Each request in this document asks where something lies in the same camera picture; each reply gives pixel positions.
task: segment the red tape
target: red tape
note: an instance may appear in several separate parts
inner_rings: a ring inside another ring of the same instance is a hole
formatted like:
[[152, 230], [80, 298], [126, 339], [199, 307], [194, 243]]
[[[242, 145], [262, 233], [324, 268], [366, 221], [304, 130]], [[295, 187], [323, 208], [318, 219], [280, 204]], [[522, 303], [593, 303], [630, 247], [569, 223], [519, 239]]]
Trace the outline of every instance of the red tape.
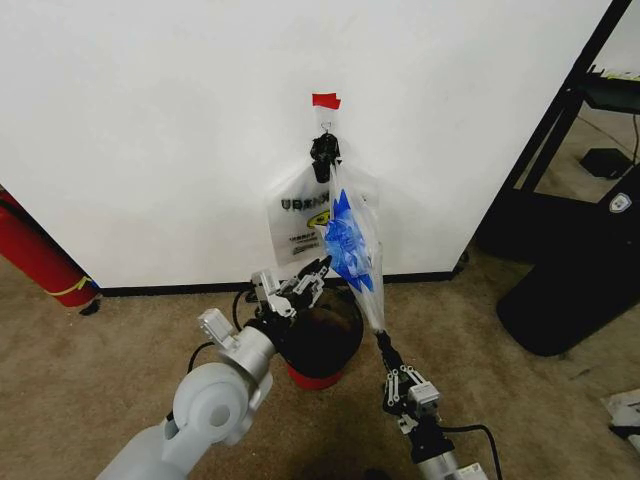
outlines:
[[314, 107], [325, 107], [331, 108], [332, 110], [337, 110], [340, 108], [340, 100], [336, 98], [335, 93], [312, 93], [311, 94], [311, 102]]

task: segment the black clip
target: black clip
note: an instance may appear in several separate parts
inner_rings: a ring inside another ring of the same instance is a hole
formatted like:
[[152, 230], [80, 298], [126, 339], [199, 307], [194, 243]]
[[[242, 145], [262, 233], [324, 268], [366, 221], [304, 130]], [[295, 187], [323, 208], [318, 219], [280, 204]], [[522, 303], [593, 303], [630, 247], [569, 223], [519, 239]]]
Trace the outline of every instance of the black clip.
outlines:
[[314, 160], [313, 170], [316, 173], [316, 180], [318, 183], [327, 183], [331, 177], [329, 167], [330, 165], [335, 165], [336, 158], [340, 156], [338, 139], [329, 132], [325, 132], [313, 140], [311, 152], [309, 153]]

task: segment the baseboard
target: baseboard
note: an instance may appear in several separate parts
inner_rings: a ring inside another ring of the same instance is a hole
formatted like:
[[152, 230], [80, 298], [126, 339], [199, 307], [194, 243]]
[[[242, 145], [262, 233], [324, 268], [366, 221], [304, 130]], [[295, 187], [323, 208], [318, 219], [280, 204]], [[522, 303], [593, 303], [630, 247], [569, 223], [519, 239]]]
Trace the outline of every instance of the baseboard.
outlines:
[[[385, 275], [384, 283], [413, 283], [413, 282], [443, 282], [451, 280], [453, 272], [405, 273], [399, 275]], [[327, 278], [330, 286], [344, 286], [347, 283], [342, 278]], [[113, 287], [100, 291], [105, 297], [136, 297], [152, 295], [184, 295], [190, 293], [218, 293], [238, 292], [246, 290], [249, 282], [234, 283], [200, 283], [196, 285], [161, 285], [155, 287]]]

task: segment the white wall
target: white wall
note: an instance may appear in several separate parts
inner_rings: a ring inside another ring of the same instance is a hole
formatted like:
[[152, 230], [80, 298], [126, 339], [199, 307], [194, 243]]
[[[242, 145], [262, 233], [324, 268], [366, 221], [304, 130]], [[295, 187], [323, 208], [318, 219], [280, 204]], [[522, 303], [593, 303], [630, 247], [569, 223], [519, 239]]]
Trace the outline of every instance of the white wall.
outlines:
[[594, 62], [597, 69], [640, 73], [640, 0], [633, 0]]
[[0, 181], [103, 287], [247, 280], [335, 91], [385, 272], [447, 271], [607, 5], [5, 1]]

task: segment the floor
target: floor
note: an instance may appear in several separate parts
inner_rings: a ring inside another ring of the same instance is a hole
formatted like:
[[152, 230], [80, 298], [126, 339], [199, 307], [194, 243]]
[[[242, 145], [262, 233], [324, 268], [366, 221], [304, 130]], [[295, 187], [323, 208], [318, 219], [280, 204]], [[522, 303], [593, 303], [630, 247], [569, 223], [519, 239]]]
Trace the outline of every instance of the floor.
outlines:
[[[628, 146], [633, 137], [628, 118], [581, 116], [616, 140], [577, 121], [540, 191], [597, 200], [610, 183], [582, 172], [576, 158], [588, 145]], [[640, 310], [566, 355], [533, 356], [494, 313], [529, 267], [470, 252], [451, 282], [385, 290], [389, 333], [442, 392], [443, 423], [490, 426], [506, 479], [639, 478], [640, 458], [609, 433], [600, 398], [639, 386]], [[196, 317], [214, 306], [229, 315], [233, 298], [108, 298], [82, 317], [1, 258], [0, 279], [0, 476], [7, 480], [95, 477], [132, 435], [171, 409], [189, 355], [203, 341]], [[247, 318], [251, 307], [240, 308]], [[298, 389], [280, 358], [272, 372], [273, 390], [251, 431], [233, 448], [212, 448], [191, 479], [357, 479], [367, 468], [417, 478], [406, 439], [381, 411], [385, 375], [371, 335], [328, 390]], [[452, 438], [462, 464], [479, 461], [495, 478], [482, 434]]]

